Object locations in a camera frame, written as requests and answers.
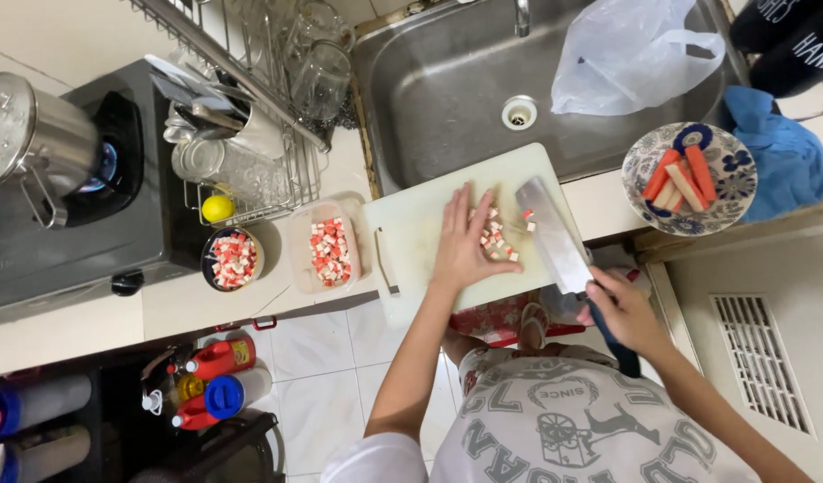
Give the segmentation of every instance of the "blue cloth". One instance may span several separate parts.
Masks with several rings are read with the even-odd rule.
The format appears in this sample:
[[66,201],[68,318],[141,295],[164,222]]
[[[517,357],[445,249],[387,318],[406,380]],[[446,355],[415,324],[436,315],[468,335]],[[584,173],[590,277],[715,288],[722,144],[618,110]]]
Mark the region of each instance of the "blue cloth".
[[741,220],[762,222],[823,199],[823,144],[792,119],[772,114],[772,96],[729,86],[725,102],[739,125],[733,135],[757,166],[757,193]]

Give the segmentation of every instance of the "pot handle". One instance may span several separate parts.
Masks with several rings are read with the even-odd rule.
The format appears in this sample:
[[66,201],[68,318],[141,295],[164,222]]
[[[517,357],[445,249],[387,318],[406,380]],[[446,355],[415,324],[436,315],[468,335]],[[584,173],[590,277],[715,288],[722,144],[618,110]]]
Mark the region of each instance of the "pot handle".
[[[65,219],[69,213],[63,206],[63,202],[57,197],[57,192],[53,189],[51,180],[44,172],[40,173],[35,166],[25,165],[25,168],[28,172],[21,177],[21,191],[24,192],[24,197],[30,203],[30,208],[33,209],[33,214],[36,220],[39,221],[39,225],[47,229],[62,229],[65,227]],[[30,174],[35,178],[35,183],[30,182]],[[50,217],[47,216],[47,210],[41,203],[42,198],[46,199],[51,206]]]

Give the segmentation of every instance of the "blue cap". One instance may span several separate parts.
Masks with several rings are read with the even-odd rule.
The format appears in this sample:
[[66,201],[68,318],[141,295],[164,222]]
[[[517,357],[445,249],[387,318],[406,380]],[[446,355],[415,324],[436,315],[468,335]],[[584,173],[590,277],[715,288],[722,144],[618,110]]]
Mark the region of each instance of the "blue cap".
[[215,419],[232,418],[245,404],[245,387],[233,376],[219,376],[205,387],[205,408]]
[[0,390],[0,413],[0,436],[14,434],[21,422],[21,399],[16,390]]
[[0,473],[0,483],[18,482],[18,458],[9,445],[3,446],[3,471]]

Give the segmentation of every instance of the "red bottle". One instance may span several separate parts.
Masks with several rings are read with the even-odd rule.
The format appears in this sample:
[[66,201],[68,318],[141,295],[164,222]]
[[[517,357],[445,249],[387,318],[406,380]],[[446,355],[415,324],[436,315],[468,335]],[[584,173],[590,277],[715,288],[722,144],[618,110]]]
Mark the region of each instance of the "red bottle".
[[208,381],[224,374],[249,369],[255,363],[256,347],[253,339],[245,336],[241,339],[222,340],[202,349],[185,364],[185,369]]
[[176,415],[173,416],[173,426],[188,431],[201,430],[218,422],[205,408],[205,396],[203,394],[192,397],[185,401]]

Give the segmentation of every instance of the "knife handle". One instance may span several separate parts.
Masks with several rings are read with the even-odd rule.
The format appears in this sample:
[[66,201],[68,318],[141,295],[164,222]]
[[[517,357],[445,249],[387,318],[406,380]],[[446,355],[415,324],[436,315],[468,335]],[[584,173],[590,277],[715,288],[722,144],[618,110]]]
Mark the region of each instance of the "knife handle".
[[593,318],[596,326],[599,327],[599,332],[602,333],[605,344],[608,345],[608,349],[614,354],[614,357],[620,364],[620,372],[622,375],[633,379],[641,377],[641,360],[638,358],[637,352],[627,346],[623,346],[620,341],[611,334],[611,331],[608,330],[608,325],[605,323],[605,317],[602,315],[602,311],[599,310],[596,302],[588,298],[587,306],[590,307],[590,316]]

